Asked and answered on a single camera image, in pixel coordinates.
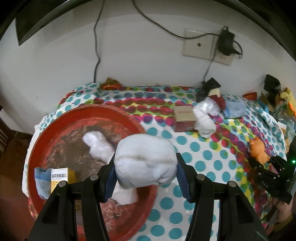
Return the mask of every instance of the yellow plush toy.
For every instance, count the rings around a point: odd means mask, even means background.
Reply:
[[[280,97],[288,102],[288,114],[296,117],[296,100],[292,91],[287,87],[285,91],[280,94]]]

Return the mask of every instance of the silver bolt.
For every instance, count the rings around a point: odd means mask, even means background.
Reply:
[[[66,182],[65,182],[65,181],[60,181],[60,182],[59,182],[59,187],[62,188],[62,187],[65,186],[65,185],[66,185]]]
[[[233,188],[236,187],[236,185],[237,185],[234,181],[230,181],[228,184],[229,184],[229,186],[231,186]]]
[[[97,174],[93,174],[89,178],[90,178],[90,180],[94,181],[94,180],[97,180],[99,177]]]
[[[198,180],[201,180],[201,181],[205,179],[205,176],[203,174],[198,174],[196,177]]]

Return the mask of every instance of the colorful dot pattern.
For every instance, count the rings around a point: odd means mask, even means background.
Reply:
[[[285,157],[283,133],[276,121],[265,113],[257,102],[224,94],[229,101],[241,99],[246,104],[246,116],[238,119],[223,119],[211,116],[217,132],[209,139],[197,132],[175,133],[173,130],[173,106],[196,105],[197,89],[179,86],[133,86],[120,91],[101,91],[97,84],[86,84],[73,89],[61,100],[57,109],[45,116],[40,131],[57,117],[75,107],[85,104],[109,104],[125,110],[139,121],[152,136],[169,139],[180,152],[184,161],[198,173],[213,181],[238,183],[259,217],[268,210],[265,206],[268,195],[258,190],[247,180],[250,172],[248,142],[258,136],[269,155]],[[217,239],[219,223],[219,201],[215,201],[213,226],[210,240]],[[192,219],[194,204],[183,197],[176,179],[158,188],[157,198],[151,213],[132,241],[160,239],[184,240]]]

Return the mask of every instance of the wooden floor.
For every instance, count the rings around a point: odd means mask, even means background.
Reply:
[[[24,241],[34,223],[21,187],[30,137],[17,135],[10,140],[0,160],[0,241]]]

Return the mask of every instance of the power adapter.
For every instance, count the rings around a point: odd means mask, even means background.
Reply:
[[[220,37],[218,38],[218,51],[226,56],[229,56],[231,54],[240,55],[240,52],[238,52],[233,47],[233,41],[234,41],[234,34],[229,32],[228,27],[225,26],[222,29]]]

